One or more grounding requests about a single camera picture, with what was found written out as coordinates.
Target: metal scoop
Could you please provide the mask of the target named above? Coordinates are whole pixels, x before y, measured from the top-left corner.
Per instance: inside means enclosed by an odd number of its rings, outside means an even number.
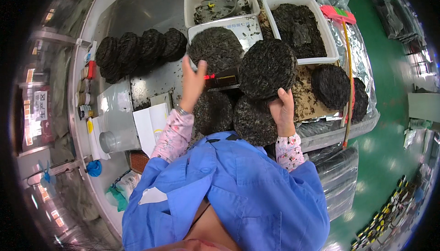
[[[208,7],[210,12],[215,13],[212,20],[218,20],[234,15],[238,1],[240,0],[205,0],[201,2],[201,6]]]

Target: wristwatch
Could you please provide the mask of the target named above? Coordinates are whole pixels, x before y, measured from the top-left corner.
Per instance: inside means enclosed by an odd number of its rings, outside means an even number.
[[[175,109],[179,113],[179,115],[181,115],[181,116],[186,116],[186,115],[190,114],[189,112],[182,109],[179,104],[176,105]]]

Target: green floor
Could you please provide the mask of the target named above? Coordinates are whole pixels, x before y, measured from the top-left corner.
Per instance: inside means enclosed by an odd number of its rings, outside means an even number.
[[[403,148],[413,83],[403,44],[387,39],[371,0],[350,0],[349,7],[370,57],[381,117],[373,131],[351,140],[360,150],[356,195],[352,210],[331,223],[327,250],[350,250],[355,233],[380,210],[403,174],[412,177],[420,158]]]

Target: hand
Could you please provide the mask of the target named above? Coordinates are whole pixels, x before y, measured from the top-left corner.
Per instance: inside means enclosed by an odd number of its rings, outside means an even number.
[[[279,88],[278,97],[279,99],[269,103],[272,117],[278,129],[278,136],[282,138],[291,137],[296,133],[292,90],[289,89],[286,93],[283,88]]]
[[[182,85],[183,96],[179,103],[179,106],[184,111],[191,113],[194,110],[194,106],[205,87],[205,79],[203,77],[206,75],[207,66],[206,61],[200,60],[197,66],[197,72],[193,72],[189,56],[184,56],[184,60],[182,61],[184,73],[184,83]]]

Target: pocket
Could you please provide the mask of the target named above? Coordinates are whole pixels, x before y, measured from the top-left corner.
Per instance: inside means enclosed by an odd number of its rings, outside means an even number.
[[[279,251],[281,246],[281,212],[254,218],[242,218],[237,244],[242,250]]]
[[[170,244],[175,241],[173,218],[170,214],[156,212],[154,220],[154,246]]]

